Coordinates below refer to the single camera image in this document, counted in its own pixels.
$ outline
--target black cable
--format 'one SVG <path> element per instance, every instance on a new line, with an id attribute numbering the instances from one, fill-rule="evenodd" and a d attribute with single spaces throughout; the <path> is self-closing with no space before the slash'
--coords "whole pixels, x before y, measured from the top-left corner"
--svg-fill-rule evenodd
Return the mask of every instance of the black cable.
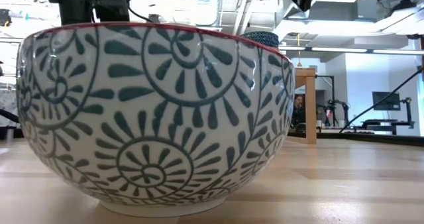
<path id="1" fill-rule="evenodd" d="M 0 109 L 0 116 L 19 124 L 19 118 L 4 109 Z"/>
<path id="2" fill-rule="evenodd" d="M 138 17 L 138 18 L 140 18 L 140 19 L 144 19 L 144 20 L 146 20 L 147 22 L 153 23 L 153 21 L 152 21 L 151 19 L 146 18 L 146 17 L 144 17 L 144 16 L 142 16 L 142 15 L 139 15 L 138 13 L 135 13 L 135 11 L 133 11 L 133 9 L 131 9 L 131 7 L 130 7 L 130 0 L 127 0 L 127 4 L 128 4 L 128 10 L 129 10 L 129 11 L 130 11 L 133 15 L 137 16 L 137 17 Z"/>
<path id="3" fill-rule="evenodd" d="M 355 120 L 357 120 L 359 117 L 363 116 L 363 114 L 369 112 L 371 109 L 375 108 L 377 105 L 381 104 L 383 101 L 387 100 L 391 95 L 393 95 L 395 92 L 397 92 L 399 89 L 401 89 L 406 83 L 408 83 L 412 78 L 414 78 L 416 75 L 420 74 L 422 72 L 422 69 L 415 72 L 412 76 L 410 76 L 408 79 L 406 79 L 402 84 L 400 84 L 396 89 L 394 89 L 389 95 L 385 96 L 381 101 L 375 103 L 370 108 L 366 109 L 364 112 L 356 116 L 353 120 L 351 120 L 348 124 L 346 124 L 343 129 L 339 133 L 342 133 L 347 127 L 349 127 Z"/>
<path id="4" fill-rule="evenodd" d="M 392 10 L 392 9 L 389 9 L 389 8 L 387 8 L 386 6 L 384 6 L 384 5 L 383 5 L 383 3 L 382 3 L 381 1 L 377 0 L 377 2 L 378 2 L 379 4 L 381 4 L 381 6 L 382 6 L 383 8 L 385 8 L 385 9 L 387 9 L 387 10 L 390 10 L 390 11 Z"/>

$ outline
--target blue and white bowl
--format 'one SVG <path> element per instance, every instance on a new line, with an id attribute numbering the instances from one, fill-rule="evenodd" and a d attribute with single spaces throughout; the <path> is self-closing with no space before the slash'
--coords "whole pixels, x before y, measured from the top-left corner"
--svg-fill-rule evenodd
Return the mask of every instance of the blue and white bowl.
<path id="1" fill-rule="evenodd" d="M 272 32 L 257 31 L 257 32 L 247 32 L 242 34 L 241 37 L 247 38 L 251 41 L 258 42 L 265 46 L 271 48 L 278 48 L 280 41 L 278 40 L 278 35 Z"/>
<path id="2" fill-rule="evenodd" d="M 270 163 L 292 115 L 285 56 L 198 28 L 55 28 L 26 38 L 17 66 L 19 119 L 37 157 L 127 215 L 223 203 Z"/>

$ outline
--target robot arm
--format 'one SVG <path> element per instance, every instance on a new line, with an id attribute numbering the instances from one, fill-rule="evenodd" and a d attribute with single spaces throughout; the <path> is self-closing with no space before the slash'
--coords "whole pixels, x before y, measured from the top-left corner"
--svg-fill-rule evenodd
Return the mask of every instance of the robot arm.
<path id="1" fill-rule="evenodd" d="M 348 124 L 349 123 L 349 116 L 348 116 L 349 105 L 344 101 L 329 100 L 329 107 L 332 108 L 333 110 L 335 110 L 336 104 L 342 105 L 343 111 L 345 113 L 344 114 L 344 122 L 345 122 L 345 124 Z"/>
<path id="2" fill-rule="evenodd" d="M 317 104 L 317 107 L 323 108 L 324 114 L 325 114 L 325 122 L 324 122 L 324 124 L 325 124 L 325 126 L 330 126 L 330 120 L 329 120 L 329 118 L 327 116 L 327 110 L 329 110 L 329 107 L 327 107 L 325 105 L 320 105 L 320 104 Z"/>

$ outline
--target black stand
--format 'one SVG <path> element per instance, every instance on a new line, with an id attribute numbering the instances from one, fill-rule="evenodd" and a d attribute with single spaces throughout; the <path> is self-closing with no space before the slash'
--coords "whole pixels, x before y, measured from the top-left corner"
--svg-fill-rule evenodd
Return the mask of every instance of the black stand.
<path id="1" fill-rule="evenodd" d="M 349 124 L 349 114 L 348 114 L 349 106 L 347 105 L 346 102 L 343 102 L 343 101 L 330 100 L 329 101 L 329 108 L 333 112 L 334 117 L 336 117 L 336 113 L 335 113 L 335 111 L 336 111 L 336 104 L 342 105 L 343 112 L 344 112 L 344 121 L 345 121 L 345 124 Z"/>
<path id="2" fill-rule="evenodd" d="M 401 100 L 402 103 L 406 104 L 406 115 L 407 121 L 398 121 L 398 120 L 367 120 L 362 124 L 363 129 L 373 130 L 373 131 L 389 131 L 393 135 L 397 135 L 398 126 L 409 126 L 410 129 L 414 128 L 415 121 L 412 121 L 411 116 L 411 101 L 410 97 Z"/>
<path id="3" fill-rule="evenodd" d="M 317 104 L 317 107 L 323 108 L 324 114 L 325 114 L 325 122 L 324 122 L 324 124 L 325 124 L 326 127 L 327 126 L 330 126 L 331 124 L 330 124 L 329 118 L 327 117 L 327 110 L 329 110 L 329 107 L 327 107 L 325 105 L 318 105 L 318 104 Z"/>
<path id="4" fill-rule="evenodd" d="M 323 76 L 323 75 L 315 75 L 315 78 L 330 78 L 331 79 L 331 100 L 334 101 L 335 98 L 335 88 L 334 88 L 334 76 Z M 330 109 L 331 112 L 333 112 L 333 124 L 336 125 L 337 119 L 336 119 L 336 113 L 335 110 Z"/>

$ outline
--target desk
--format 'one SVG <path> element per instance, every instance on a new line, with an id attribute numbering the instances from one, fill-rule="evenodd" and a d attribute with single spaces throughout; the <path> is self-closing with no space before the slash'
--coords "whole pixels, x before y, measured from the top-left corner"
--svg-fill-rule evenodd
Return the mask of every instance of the desk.
<path id="1" fill-rule="evenodd" d="M 315 94 L 315 69 L 296 68 L 295 88 L 305 86 L 306 138 L 287 137 L 288 141 L 303 144 L 317 143 L 317 102 Z"/>
<path id="2" fill-rule="evenodd" d="M 0 223 L 422 224 L 423 156 L 423 148 L 354 140 L 285 142 L 263 173 L 219 207 L 144 219 L 107 211 L 71 188 L 25 141 L 0 142 Z"/>

